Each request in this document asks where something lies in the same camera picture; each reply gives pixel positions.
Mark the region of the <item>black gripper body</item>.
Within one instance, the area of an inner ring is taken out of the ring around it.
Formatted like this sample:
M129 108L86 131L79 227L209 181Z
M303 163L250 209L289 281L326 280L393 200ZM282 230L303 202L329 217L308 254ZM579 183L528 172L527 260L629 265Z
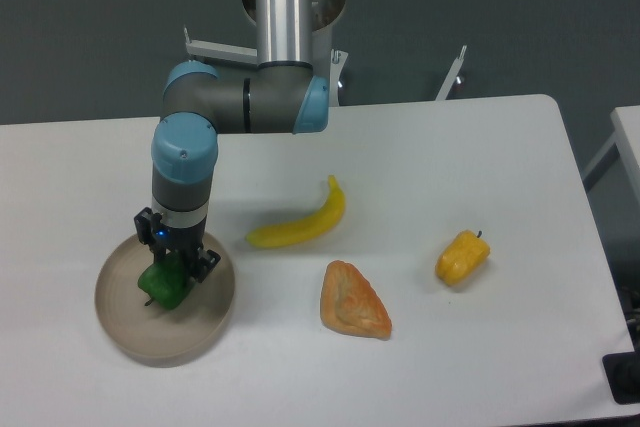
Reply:
M203 246L204 232L204 224L197 224L188 228L175 228L161 224L157 228L152 228L152 242L149 248L153 253L180 251L194 256Z

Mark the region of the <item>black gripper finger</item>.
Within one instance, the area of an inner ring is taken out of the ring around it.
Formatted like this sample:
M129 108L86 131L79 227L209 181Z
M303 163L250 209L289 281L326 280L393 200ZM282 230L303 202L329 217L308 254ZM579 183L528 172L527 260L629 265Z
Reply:
M163 245L156 238L160 218L161 216L154 213L150 207L143 208L134 217L138 241L149 248L154 262L163 260Z
M196 282L202 283L220 260L221 256L217 252L200 246L187 256L188 273Z

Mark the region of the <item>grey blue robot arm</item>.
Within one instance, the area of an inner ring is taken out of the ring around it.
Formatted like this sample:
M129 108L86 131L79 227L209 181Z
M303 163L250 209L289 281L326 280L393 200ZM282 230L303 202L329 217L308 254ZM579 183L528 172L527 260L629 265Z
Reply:
M329 86L312 66L312 0L256 0L257 72L223 81L199 61L169 74L151 143L152 203L134 218L155 260L175 253L206 279L219 261L203 246L221 134L314 133L328 124Z

